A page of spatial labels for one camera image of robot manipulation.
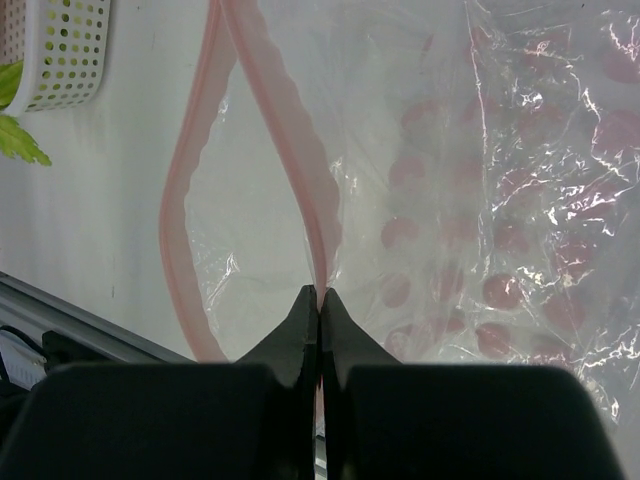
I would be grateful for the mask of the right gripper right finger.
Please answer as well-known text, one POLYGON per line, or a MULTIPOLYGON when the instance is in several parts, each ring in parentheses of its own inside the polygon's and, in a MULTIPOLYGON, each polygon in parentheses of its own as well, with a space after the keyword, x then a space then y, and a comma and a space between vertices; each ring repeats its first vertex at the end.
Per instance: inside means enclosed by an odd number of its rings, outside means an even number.
POLYGON ((320 313, 327 473, 330 479, 383 479, 394 470, 391 425, 405 368, 351 317, 329 289, 320 313))

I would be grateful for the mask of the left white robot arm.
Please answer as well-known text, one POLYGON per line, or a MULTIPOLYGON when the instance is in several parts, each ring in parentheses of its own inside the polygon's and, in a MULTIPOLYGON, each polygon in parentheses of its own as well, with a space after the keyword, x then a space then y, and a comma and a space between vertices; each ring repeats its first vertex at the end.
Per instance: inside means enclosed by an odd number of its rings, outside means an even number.
POLYGON ((45 379, 51 355, 36 340, 10 325, 1 326, 1 400, 30 392, 45 379))

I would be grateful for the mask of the clear pink-dotted zip bag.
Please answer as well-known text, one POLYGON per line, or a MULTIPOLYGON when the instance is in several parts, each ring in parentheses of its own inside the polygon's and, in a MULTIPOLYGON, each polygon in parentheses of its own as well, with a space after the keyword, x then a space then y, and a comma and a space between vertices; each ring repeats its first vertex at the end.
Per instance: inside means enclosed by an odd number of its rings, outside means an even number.
POLYGON ((213 1, 165 185, 195 358, 299 289, 407 363, 548 364, 639 403, 635 1, 213 1))

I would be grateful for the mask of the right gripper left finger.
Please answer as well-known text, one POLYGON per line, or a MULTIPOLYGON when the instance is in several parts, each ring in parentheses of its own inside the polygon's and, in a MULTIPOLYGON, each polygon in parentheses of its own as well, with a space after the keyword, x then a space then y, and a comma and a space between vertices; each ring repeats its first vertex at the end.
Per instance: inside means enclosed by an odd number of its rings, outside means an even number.
POLYGON ((237 362, 271 375, 259 422, 256 477, 315 477, 318 309, 316 290, 301 288, 284 320, 237 362))

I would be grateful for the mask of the white perforated plastic basket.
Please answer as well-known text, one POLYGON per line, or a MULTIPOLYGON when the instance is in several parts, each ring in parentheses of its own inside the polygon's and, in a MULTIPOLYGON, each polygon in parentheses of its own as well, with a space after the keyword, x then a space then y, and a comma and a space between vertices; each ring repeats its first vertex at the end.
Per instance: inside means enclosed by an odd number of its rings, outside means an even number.
POLYGON ((96 94, 105 66, 111 2, 7 0, 1 3, 1 63, 20 62, 17 90, 1 112, 82 105, 96 94))

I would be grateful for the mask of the green celery stalk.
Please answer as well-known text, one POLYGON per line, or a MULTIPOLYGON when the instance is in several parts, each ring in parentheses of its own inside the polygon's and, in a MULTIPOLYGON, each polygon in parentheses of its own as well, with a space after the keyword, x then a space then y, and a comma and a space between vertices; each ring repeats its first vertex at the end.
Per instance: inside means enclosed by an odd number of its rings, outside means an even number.
POLYGON ((4 113, 18 91, 22 71, 22 60, 1 66, 1 154, 29 164, 51 166, 49 156, 40 149, 36 140, 21 127, 16 118, 4 113))

